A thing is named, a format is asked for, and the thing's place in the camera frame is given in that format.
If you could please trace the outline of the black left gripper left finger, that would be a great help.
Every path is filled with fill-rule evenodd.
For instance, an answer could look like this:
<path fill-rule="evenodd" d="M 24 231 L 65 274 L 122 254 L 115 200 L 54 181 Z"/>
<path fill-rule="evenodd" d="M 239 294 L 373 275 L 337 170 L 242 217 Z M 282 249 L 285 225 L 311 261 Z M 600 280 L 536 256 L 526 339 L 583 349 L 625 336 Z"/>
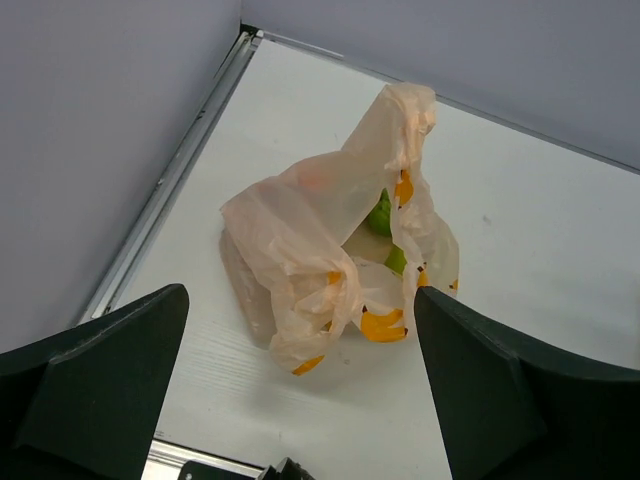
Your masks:
<path fill-rule="evenodd" d="M 2 478 L 140 478 L 188 311 L 171 284 L 2 354 Z"/>

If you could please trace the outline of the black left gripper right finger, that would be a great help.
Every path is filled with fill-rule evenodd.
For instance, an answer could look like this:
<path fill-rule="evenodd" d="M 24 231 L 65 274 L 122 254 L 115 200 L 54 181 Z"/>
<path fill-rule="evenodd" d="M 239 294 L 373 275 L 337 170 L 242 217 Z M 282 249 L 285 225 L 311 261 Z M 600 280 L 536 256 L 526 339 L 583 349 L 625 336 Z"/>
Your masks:
<path fill-rule="evenodd" d="M 433 287 L 414 315 L 455 479 L 636 479 L 639 373 L 552 346 Z"/>

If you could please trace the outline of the translucent banana print plastic bag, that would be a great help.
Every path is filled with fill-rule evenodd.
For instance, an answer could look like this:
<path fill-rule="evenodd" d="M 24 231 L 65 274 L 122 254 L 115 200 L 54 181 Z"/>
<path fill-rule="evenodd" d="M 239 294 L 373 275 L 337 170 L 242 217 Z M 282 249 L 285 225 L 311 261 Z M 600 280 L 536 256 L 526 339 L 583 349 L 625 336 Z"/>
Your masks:
<path fill-rule="evenodd" d="M 250 331 L 283 370 L 303 375 L 347 328 L 376 343 L 415 333 L 419 288 L 459 288 L 459 246 L 422 173 L 436 96 L 423 85 L 382 88 L 337 151 L 303 159 L 228 200 L 221 257 Z M 391 233 L 367 215 L 386 189 Z M 407 260 L 384 265 L 392 245 Z"/>

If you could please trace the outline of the green fake pear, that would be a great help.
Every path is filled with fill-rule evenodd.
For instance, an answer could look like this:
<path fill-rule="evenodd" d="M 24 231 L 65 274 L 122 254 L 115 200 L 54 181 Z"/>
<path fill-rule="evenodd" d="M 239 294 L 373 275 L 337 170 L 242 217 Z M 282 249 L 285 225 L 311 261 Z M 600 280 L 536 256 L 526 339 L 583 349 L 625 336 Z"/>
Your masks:
<path fill-rule="evenodd" d="M 402 276 L 406 264 L 407 260 L 405 258 L 404 251 L 397 245 L 393 244 L 387 258 L 384 261 L 384 265 L 394 273 Z"/>

